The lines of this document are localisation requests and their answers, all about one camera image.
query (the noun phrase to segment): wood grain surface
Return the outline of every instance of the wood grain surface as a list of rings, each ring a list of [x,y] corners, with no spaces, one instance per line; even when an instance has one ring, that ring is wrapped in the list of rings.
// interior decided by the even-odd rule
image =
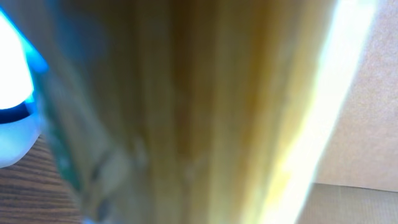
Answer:
[[[85,215],[294,222],[323,148],[296,142],[323,101],[314,62],[336,1],[17,2],[5,10],[51,68],[34,83],[68,140]],[[317,126],[305,129],[325,139],[331,125]]]
[[[0,169],[0,224],[80,220],[42,136],[22,160]]]

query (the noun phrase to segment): blurry object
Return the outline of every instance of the blurry object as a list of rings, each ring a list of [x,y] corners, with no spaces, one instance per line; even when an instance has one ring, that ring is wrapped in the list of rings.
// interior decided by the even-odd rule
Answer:
[[[18,31],[0,10],[0,168],[22,158],[39,136],[32,92]]]
[[[305,201],[375,10],[335,3],[3,4],[49,63],[39,109],[85,215],[280,224]]]

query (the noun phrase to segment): wooden table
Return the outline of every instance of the wooden table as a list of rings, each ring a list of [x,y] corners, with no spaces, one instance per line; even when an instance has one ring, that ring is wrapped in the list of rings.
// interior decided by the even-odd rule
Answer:
[[[81,223],[44,140],[16,164],[0,169],[0,224]]]

